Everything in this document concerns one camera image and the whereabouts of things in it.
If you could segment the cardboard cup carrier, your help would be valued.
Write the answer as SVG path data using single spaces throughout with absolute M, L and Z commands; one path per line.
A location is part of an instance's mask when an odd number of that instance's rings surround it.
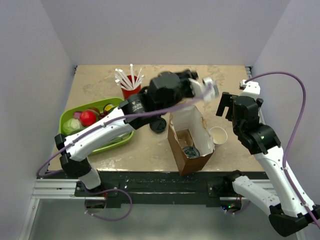
M 187 146 L 194 146 L 193 138 L 188 129 L 176 131 L 175 136 L 181 149 Z

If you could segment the brown paper bag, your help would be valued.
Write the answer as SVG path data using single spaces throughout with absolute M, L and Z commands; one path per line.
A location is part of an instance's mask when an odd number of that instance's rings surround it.
M 215 151 L 207 122 L 195 105 L 169 115 L 167 139 L 181 176 L 202 170 Z

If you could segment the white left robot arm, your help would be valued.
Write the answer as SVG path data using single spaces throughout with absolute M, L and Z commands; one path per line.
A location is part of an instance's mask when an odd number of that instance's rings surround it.
M 72 135 L 56 135 L 55 145 L 62 151 L 60 164 L 66 175 L 79 179 L 92 196 L 99 196 L 104 184 L 89 163 L 88 155 L 117 137 L 154 122 L 157 115 L 150 112 L 175 106 L 185 98 L 201 96 L 206 87 L 197 78 L 198 74 L 189 69 L 161 72 L 148 86 L 129 96 L 93 125 Z

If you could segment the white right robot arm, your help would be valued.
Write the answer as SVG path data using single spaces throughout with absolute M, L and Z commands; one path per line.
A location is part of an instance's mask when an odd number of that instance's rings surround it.
M 303 190 L 290 166 L 284 162 L 284 150 L 275 131 L 260 122 L 261 98 L 223 92 L 216 115 L 232 123 L 233 133 L 259 162 L 269 178 L 275 194 L 253 183 L 248 176 L 235 170 L 224 178 L 223 192 L 247 198 L 259 207 L 273 229 L 282 237 L 299 232 L 320 219 L 320 206 Z

